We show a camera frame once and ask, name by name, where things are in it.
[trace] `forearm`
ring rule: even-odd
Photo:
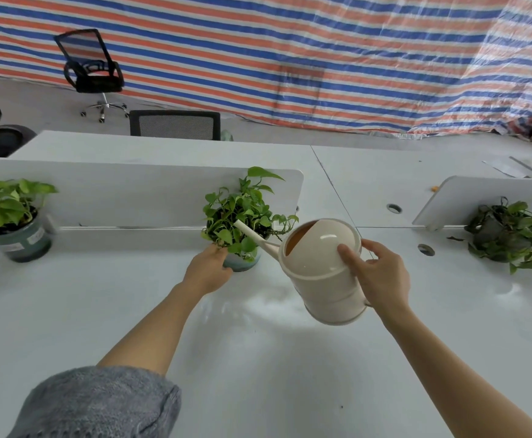
[[[167,298],[102,358],[98,366],[139,367],[164,376],[185,322],[200,298],[195,289],[177,284]]]
[[[410,311],[385,322],[455,438],[532,438],[532,419]]]

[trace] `potted plant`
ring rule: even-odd
[[[0,181],[0,250],[17,263],[42,257],[51,248],[39,210],[55,186],[25,179]]]
[[[509,263],[511,274],[532,269],[532,212],[524,201],[479,206],[465,230],[473,234],[469,251],[475,256]]]
[[[290,232],[294,223],[299,221],[296,215],[272,214],[270,206],[262,199],[262,191],[274,193],[270,186],[262,184],[262,179],[266,177],[284,181],[281,176],[254,166],[248,169],[244,178],[239,178],[238,191],[230,192],[228,188],[220,187],[217,193],[205,195],[208,204],[203,207],[203,212],[207,225],[201,236],[218,246],[227,247],[229,254],[223,266],[231,267],[234,272],[252,268],[261,253],[254,241],[234,227],[236,220],[243,221],[264,239],[270,235],[280,239],[280,235]]]

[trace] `green plant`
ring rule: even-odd
[[[13,232],[28,224],[43,207],[45,195],[56,192],[51,184],[24,178],[0,181],[0,228]]]
[[[479,206],[465,230],[474,235],[469,251],[479,258],[509,263],[510,273],[532,269],[532,212],[524,201]]]
[[[203,207],[203,212],[207,217],[207,226],[201,231],[201,236],[252,262],[257,245],[233,225],[236,220],[243,221],[264,239],[270,235],[280,239],[280,235],[290,232],[299,219],[296,215],[272,214],[270,206],[262,199],[262,191],[274,193],[269,186],[262,184],[262,179],[266,177],[284,181],[275,173],[254,166],[248,169],[244,178],[239,178],[239,191],[231,193],[228,188],[220,187],[217,193],[205,195],[208,204]],[[257,178],[258,182],[252,184],[252,178]],[[274,222],[278,223],[278,227],[274,227]]]

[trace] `striped tarp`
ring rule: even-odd
[[[264,123],[532,129],[532,0],[0,0],[0,75],[65,84],[98,28],[125,93]]]

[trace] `watering can lid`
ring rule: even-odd
[[[280,259],[296,275],[327,275],[347,267],[337,253],[339,244],[361,252],[361,241],[355,228],[344,221],[325,218],[311,226],[291,253],[287,256],[283,252]]]

